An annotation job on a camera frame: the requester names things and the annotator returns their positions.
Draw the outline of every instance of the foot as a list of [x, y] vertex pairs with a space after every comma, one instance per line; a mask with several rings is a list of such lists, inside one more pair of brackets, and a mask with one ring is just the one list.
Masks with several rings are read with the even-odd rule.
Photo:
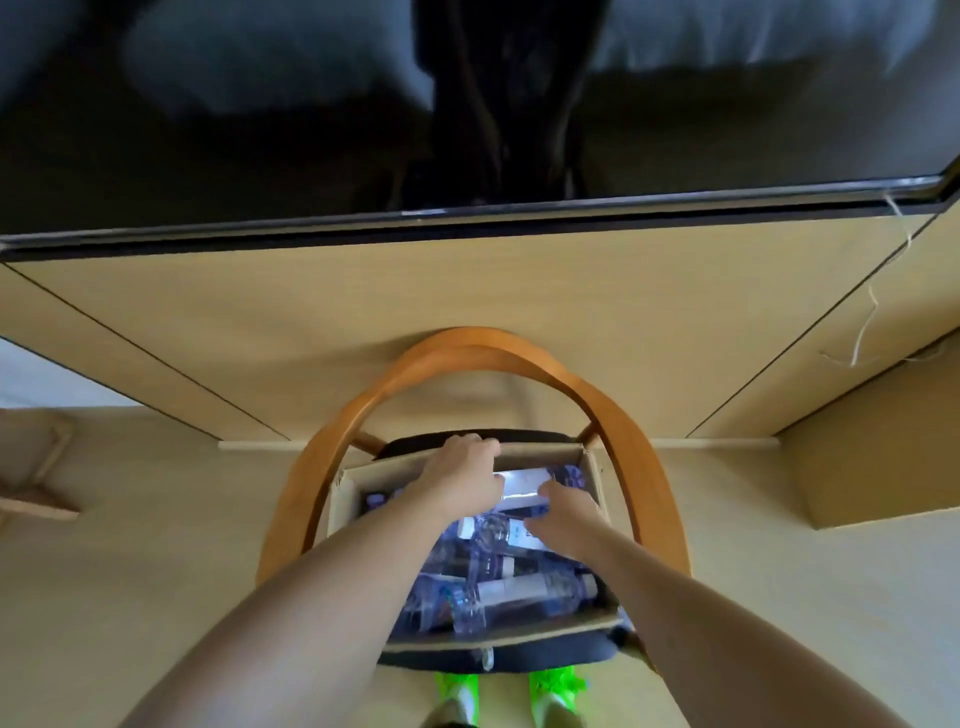
[[587, 689], [587, 681], [577, 677], [573, 667], [556, 667], [530, 673], [530, 709], [534, 724], [543, 728], [546, 712], [559, 704], [571, 713], [577, 712], [577, 693]]
[[438, 672], [437, 689], [441, 700], [456, 700], [470, 725], [478, 725], [480, 714], [480, 691], [476, 675], [456, 675], [452, 672]]

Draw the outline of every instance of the white sock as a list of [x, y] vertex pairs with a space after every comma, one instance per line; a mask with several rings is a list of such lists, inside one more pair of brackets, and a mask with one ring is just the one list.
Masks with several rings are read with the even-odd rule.
[[550, 710], [550, 706], [554, 703], [564, 710], [567, 710], [560, 696], [553, 692], [545, 692], [538, 698], [537, 702], [533, 704], [534, 725], [536, 725], [537, 728], [543, 728], [543, 722], [546, 720], [546, 712]]
[[455, 693], [450, 695], [450, 698], [460, 703], [460, 708], [464, 712], [467, 723], [476, 725], [477, 707], [473, 704], [473, 693], [470, 692], [470, 688], [462, 685]]

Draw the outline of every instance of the curved wooden armrest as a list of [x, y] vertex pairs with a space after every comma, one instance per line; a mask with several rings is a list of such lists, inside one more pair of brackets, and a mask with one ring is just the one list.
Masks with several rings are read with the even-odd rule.
[[634, 538], [674, 569], [690, 573], [684, 527], [650, 442], [607, 395], [567, 371], [547, 351], [496, 328], [452, 328], [408, 350], [366, 392], [345, 406], [300, 454], [276, 505], [260, 553], [261, 583], [314, 542], [317, 522], [340, 461], [371, 411], [432, 376], [489, 370], [525, 376], [563, 392], [587, 413], [585, 432], [603, 440], [627, 501]]

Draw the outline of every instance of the person's right arm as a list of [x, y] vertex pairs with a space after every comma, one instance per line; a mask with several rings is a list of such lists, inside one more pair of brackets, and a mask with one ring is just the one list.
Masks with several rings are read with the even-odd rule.
[[617, 595], [692, 728], [907, 728], [869, 692], [767, 621], [614, 530], [590, 495], [545, 483], [527, 528]]

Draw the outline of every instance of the forearm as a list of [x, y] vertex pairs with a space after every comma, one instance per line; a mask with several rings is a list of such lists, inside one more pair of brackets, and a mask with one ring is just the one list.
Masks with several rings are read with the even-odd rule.
[[338, 531], [233, 610], [124, 726], [344, 724], [447, 525], [411, 492]]
[[623, 603], [692, 728], [902, 728], [886, 706], [773, 625], [608, 526], [585, 563]]

